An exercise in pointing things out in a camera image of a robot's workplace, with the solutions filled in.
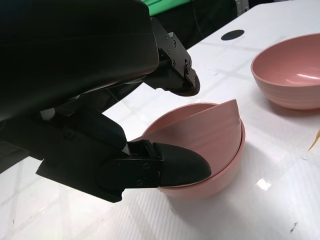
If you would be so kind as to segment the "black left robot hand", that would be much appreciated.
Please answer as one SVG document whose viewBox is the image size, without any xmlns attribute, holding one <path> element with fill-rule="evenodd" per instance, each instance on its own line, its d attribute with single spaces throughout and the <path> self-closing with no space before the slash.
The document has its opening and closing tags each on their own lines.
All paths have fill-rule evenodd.
<svg viewBox="0 0 320 240">
<path fill-rule="evenodd" d="M 184 147 L 127 141 L 122 127 L 85 95 L 145 83 L 196 95 L 192 59 L 140 0 L 3 0 L 0 139 L 41 161 L 37 174 L 108 202 L 125 189 L 175 187 L 211 175 Z"/>
</svg>

